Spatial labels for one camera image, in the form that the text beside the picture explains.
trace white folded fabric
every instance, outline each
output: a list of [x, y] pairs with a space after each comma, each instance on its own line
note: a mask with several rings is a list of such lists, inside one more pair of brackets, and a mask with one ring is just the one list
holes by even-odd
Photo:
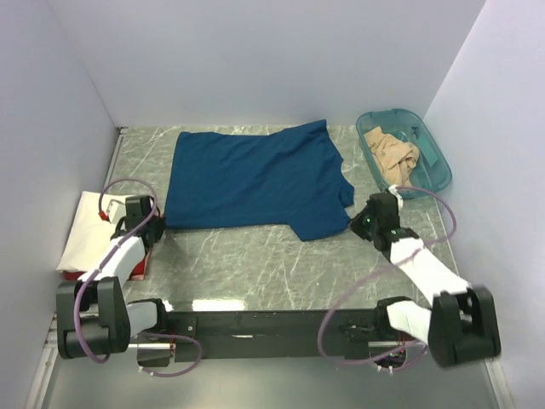
[[99, 193], [82, 193], [65, 251], [57, 266], [58, 271], [86, 272], [100, 261], [108, 249], [117, 222], [125, 216], [127, 196], [104, 195], [102, 209], [109, 215], [109, 222], [99, 217], [99, 197]]

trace gray marble table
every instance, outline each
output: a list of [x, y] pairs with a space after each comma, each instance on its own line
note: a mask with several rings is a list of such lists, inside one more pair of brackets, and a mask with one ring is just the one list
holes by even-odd
[[[128, 128], [123, 130], [111, 179], [134, 176], [156, 189], [164, 207], [175, 143], [181, 131], [210, 131], [232, 135], [269, 135], [282, 126], [210, 126]], [[342, 173], [355, 187], [360, 211], [378, 191], [359, 147], [354, 126], [330, 126], [330, 137], [344, 158]], [[144, 187], [120, 183], [111, 193], [141, 194]], [[445, 234], [434, 199], [405, 202], [402, 223], [423, 238]], [[455, 269], [448, 243], [433, 253]], [[176, 310], [197, 309], [309, 309], [327, 308], [354, 281], [386, 265], [373, 246], [346, 231], [302, 243], [288, 226], [167, 231], [153, 249], [146, 278], [123, 288], [128, 301], [147, 297], [168, 300]], [[426, 305], [423, 295], [399, 270], [373, 279], [345, 304], [346, 308], [373, 308], [385, 297], [408, 296]]]

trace beige cloth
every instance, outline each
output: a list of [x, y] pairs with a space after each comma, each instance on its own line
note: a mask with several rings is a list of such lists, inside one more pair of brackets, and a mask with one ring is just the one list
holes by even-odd
[[380, 126], [364, 136], [384, 180], [390, 185], [412, 186], [409, 175], [420, 156], [418, 147], [382, 133]]

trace white enclosure wall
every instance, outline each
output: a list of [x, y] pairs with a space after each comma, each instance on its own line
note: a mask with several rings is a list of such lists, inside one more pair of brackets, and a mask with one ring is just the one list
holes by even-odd
[[116, 125], [423, 115], [485, 0], [49, 0]]
[[425, 118], [453, 172], [456, 261], [495, 295], [520, 409], [545, 400], [544, 15], [542, 0], [488, 0]]
[[24, 405], [55, 311], [54, 271], [115, 128], [45, 0], [0, 0], [0, 407]]

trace blue t-shirt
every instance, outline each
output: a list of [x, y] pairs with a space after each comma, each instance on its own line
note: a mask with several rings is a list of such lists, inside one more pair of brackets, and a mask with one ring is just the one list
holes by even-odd
[[182, 132], [167, 228], [288, 224], [303, 241], [342, 232], [354, 189], [341, 164], [325, 120], [272, 135]]

